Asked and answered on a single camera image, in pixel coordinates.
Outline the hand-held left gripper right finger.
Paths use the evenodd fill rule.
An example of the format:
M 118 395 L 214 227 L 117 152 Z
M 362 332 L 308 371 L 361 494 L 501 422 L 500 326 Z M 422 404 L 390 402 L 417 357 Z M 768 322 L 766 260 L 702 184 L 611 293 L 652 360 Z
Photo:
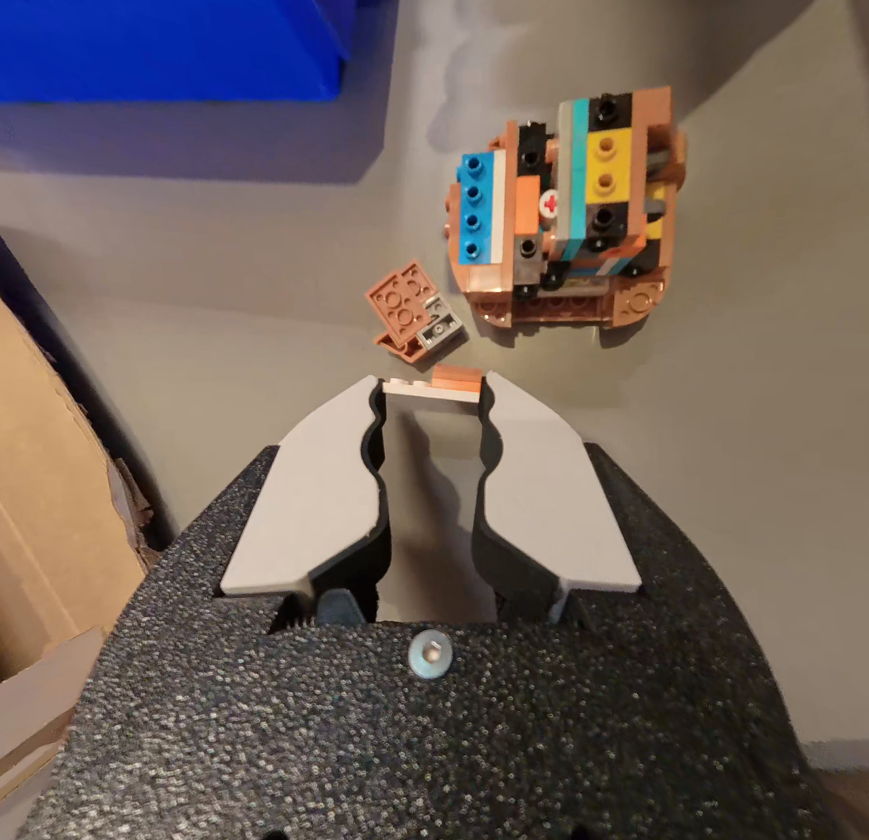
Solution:
M 478 414 L 473 566 L 497 623 L 557 624 L 574 593 L 636 595 L 640 572 L 581 434 L 496 372 Z

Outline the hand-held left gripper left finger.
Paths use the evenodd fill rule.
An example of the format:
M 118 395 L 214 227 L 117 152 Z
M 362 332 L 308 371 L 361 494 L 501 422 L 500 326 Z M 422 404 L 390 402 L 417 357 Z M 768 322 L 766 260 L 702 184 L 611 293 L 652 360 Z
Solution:
M 364 622 L 392 561 L 382 381 L 366 375 L 280 441 L 221 578 L 226 597 L 349 592 Z

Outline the brown and grey brick assembly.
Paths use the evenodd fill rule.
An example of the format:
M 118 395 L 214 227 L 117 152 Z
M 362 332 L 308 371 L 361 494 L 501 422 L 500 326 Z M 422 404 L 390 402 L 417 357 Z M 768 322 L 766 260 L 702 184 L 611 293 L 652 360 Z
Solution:
M 417 259 L 391 270 L 365 298 L 380 325 L 375 345 L 408 366 L 427 366 L 468 340 L 462 319 Z

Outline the colourful toy brick model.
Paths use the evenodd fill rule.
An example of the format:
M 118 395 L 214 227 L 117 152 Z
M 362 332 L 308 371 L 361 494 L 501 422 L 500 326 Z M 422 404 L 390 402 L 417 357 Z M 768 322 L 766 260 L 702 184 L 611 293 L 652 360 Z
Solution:
M 462 156 L 445 199 L 449 262 L 492 327 L 645 322 L 671 280 L 687 137 L 658 86 L 510 121 Z

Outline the blue plastic bin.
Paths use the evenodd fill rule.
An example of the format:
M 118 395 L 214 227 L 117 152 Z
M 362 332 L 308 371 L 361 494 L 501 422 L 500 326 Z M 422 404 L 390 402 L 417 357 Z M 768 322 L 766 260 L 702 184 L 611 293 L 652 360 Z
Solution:
M 3 104 L 334 99 L 357 0 L 1 0 Z

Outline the printed cardboard box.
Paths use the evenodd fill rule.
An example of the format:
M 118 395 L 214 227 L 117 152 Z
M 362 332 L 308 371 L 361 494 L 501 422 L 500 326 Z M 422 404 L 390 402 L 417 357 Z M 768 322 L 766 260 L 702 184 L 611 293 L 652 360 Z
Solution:
M 56 755 L 148 572 L 147 503 L 1 308 L 1 798 Z

